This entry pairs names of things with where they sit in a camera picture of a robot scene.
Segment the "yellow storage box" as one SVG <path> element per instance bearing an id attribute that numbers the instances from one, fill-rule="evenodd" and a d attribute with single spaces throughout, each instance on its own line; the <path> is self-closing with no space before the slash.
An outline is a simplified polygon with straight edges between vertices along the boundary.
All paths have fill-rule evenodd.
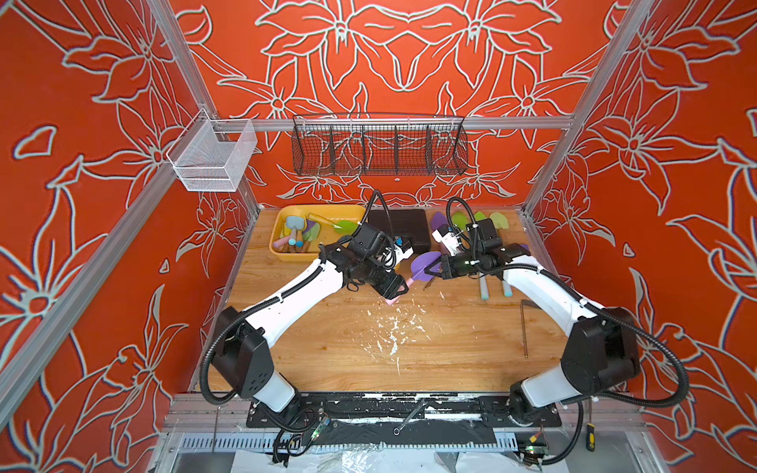
<path id="1" fill-rule="evenodd" d="M 282 261 L 307 261 L 317 257 L 319 246 L 333 244 L 341 236 L 333 228 L 308 219 L 310 213 L 357 224 L 366 210 L 352 204 L 292 205 L 280 210 L 269 239 L 269 250 Z"/>

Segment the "wrench on base rail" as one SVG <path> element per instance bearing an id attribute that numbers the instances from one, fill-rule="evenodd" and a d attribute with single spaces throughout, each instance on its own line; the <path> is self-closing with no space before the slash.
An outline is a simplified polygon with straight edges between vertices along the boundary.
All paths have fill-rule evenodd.
<path id="1" fill-rule="evenodd" d="M 393 434 L 398 437 L 402 431 L 407 427 L 407 425 L 422 411 L 424 411 L 428 406 L 432 405 L 433 402 L 430 400 L 424 400 L 420 401 L 410 412 L 409 414 L 401 421 L 401 423 L 393 429 Z"/>

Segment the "clear mesh wall basket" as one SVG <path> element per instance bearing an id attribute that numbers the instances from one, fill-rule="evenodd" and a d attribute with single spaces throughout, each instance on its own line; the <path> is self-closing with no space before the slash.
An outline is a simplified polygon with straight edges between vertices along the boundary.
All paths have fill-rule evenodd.
<path id="1" fill-rule="evenodd" d="M 201 110 L 167 151 L 175 175 L 190 192 L 234 192 L 257 148 L 249 119 L 212 119 Z"/>

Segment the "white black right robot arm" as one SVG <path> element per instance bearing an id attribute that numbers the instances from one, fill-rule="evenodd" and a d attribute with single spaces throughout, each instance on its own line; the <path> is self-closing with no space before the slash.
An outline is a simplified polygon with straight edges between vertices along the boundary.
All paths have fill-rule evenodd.
<path id="1" fill-rule="evenodd" d="M 660 339 L 638 327 L 629 311 L 603 307 L 547 270 L 521 244 L 504 244 L 494 223 L 476 219 L 464 199 L 455 196 L 447 201 L 448 218 L 453 216 L 455 203 L 465 210 L 468 222 L 462 228 L 452 226 L 449 232 L 435 235 L 447 251 L 431 264 L 428 274 L 444 280 L 494 276 L 528 297 L 567 337 L 556 366 L 511 386 L 508 409 L 515 423 L 528 425 L 538 413 L 558 403 L 592 397 L 646 408 L 673 407 L 687 399 L 690 379 L 684 364 Z M 676 388 L 662 399 L 632 397 L 614 389 L 640 376 L 642 341 L 658 350 L 672 366 Z"/>

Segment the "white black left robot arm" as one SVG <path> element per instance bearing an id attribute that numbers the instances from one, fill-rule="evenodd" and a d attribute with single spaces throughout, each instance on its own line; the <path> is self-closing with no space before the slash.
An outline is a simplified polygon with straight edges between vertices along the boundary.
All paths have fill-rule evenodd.
<path id="1" fill-rule="evenodd" d="M 409 286 L 396 266 L 413 254 L 408 238 L 385 232 L 363 216 L 357 229 L 332 244 L 320 244 L 312 263 L 262 302 L 242 311 L 224 309 L 201 358 L 200 393 L 221 406 L 233 398 L 251 399 L 281 414 L 298 390 L 276 370 L 271 348 L 281 336 L 326 298 L 349 288 L 369 286 L 391 300 Z"/>

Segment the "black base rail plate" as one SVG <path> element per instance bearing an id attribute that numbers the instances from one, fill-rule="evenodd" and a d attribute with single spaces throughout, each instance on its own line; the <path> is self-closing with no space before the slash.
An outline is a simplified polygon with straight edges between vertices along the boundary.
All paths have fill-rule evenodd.
<path id="1" fill-rule="evenodd" d="M 352 423 L 415 420 L 479 422 L 488 428 L 515 428 L 506 393 L 475 392 L 303 392 L 299 407 Z"/>

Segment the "black plastic tool case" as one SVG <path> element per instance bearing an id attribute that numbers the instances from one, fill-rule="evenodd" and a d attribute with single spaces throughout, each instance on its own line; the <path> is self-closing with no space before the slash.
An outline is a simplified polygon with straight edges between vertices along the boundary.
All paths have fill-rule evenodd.
<path id="1" fill-rule="evenodd" d="M 416 254 L 431 250 L 431 233 L 424 209 L 394 209 L 390 210 L 390 216 L 377 209 L 370 211 L 368 216 L 371 226 L 387 235 L 393 230 L 394 236 L 408 240 Z"/>

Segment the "yellow black screwdriver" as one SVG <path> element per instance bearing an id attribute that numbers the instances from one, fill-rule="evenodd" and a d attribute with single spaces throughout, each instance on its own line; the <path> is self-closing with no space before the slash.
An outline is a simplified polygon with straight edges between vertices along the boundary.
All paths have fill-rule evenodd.
<path id="1" fill-rule="evenodd" d="M 590 453 L 594 453 L 597 448 L 597 435 L 595 434 L 595 425 L 593 423 L 585 425 L 585 448 Z"/>

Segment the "pink handled tool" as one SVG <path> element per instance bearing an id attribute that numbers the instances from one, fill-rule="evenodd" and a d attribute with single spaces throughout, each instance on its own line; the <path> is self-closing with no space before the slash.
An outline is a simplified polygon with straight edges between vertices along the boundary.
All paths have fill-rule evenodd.
<path id="1" fill-rule="evenodd" d="M 442 254 L 439 251 L 428 251 L 425 252 L 419 256 L 417 256 L 412 262 L 411 262 L 411 275 L 409 278 L 405 280 L 404 283 L 402 283 L 399 287 L 399 293 L 398 295 L 391 299 L 386 300 L 386 303 L 388 305 L 395 304 L 399 298 L 406 294 L 409 288 L 415 283 L 415 282 L 427 282 L 434 278 L 433 275 L 430 275 L 427 273 L 427 269 L 429 267 L 433 267 L 435 264 L 440 262 Z"/>

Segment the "purple shovel pink handle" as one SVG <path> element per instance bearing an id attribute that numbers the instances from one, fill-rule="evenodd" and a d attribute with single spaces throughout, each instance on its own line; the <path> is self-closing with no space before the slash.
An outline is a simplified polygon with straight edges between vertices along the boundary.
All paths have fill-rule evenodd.
<path id="1" fill-rule="evenodd" d="M 441 227 L 447 224 L 447 216 L 443 212 L 435 212 L 432 216 L 430 228 L 431 232 L 437 232 Z"/>

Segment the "small green shovel wooden handle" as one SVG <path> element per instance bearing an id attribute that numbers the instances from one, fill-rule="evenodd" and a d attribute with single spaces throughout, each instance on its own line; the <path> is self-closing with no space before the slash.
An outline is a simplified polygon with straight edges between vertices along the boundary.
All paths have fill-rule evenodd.
<path id="1" fill-rule="evenodd" d="M 333 228 L 334 232 L 336 232 L 336 234 L 341 235 L 341 236 L 352 235 L 354 234 L 354 232 L 356 232 L 356 230 L 359 227 L 359 225 L 353 221 L 332 220 L 332 219 L 323 217 L 321 215 L 313 214 L 313 213 L 310 213 L 308 215 L 308 219 L 311 221 L 315 221 L 319 224 Z"/>

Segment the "hex key on table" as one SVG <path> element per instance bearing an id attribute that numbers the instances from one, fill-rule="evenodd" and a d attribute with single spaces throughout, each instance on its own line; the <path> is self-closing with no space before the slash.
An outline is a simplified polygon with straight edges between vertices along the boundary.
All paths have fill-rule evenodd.
<path id="1" fill-rule="evenodd" d="M 536 305 L 530 300 L 520 301 L 520 329 L 522 329 L 522 352 L 524 352 L 524 358 L 528 360 L 530 358 L 530 351 L 528 351 L 528 331 L 526 330 L 526 309 L 539 309 L 539 305 Z"/>

